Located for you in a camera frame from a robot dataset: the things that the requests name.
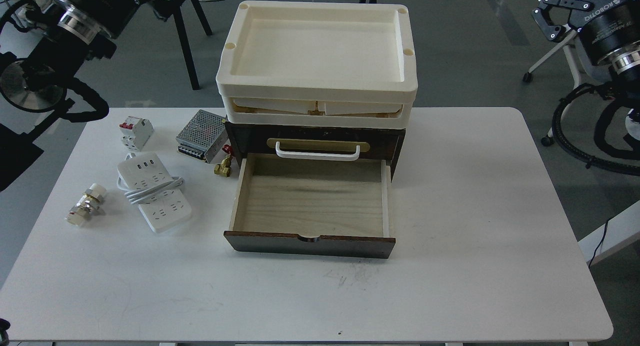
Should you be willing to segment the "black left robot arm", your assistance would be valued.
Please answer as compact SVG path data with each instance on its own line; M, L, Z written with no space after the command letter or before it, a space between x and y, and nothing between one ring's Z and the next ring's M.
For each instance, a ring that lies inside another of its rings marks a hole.
M68 91L80 96L90 111L64 114L70 122L105 118L108 103L76 77L91 59L114 56L115 39L137 10L151 0L53 0L45 10L35 0L18 0L10 13L25 9L43 36L27 57L1 54L1 95L16 109L43 113L59 109Z

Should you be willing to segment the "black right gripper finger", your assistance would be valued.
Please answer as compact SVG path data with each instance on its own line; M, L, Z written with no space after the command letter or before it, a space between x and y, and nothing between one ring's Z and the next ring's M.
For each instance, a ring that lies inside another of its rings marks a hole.
M551 8L587 12L592 10L592 3L586 0L538 0L536 11L537 13L542 13L549 11Z
M535 8L531 16L548 41L563 41L573 27L569 23L555 24L551 20L550 8Z

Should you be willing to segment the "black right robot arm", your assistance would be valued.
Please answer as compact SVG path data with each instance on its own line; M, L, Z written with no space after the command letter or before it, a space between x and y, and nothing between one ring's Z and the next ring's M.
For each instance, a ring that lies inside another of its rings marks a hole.
M622 160L639 159L639 0L538 0L531 13L535 23L556 49L576 39L590 65L606 67L608 79L600 85L581 82L578 66L567 52L574 76L574 88L558 102L551 127L542 137L545 147L558 145L586 168L638 177L639 167ZM563 114L576 98L596 93L609 105L601 112L594 128L595 146L611 160L602 159L576 147L562 130ZM628 109L623 139L629 148L616 148L606 141L606 132L621 108Z

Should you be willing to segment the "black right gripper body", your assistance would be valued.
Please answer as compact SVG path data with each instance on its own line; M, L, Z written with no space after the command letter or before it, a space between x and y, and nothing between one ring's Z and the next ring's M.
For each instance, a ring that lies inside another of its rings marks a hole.
M639 0L581 0L590 9L573 11L573 27L594 66L639 44Z

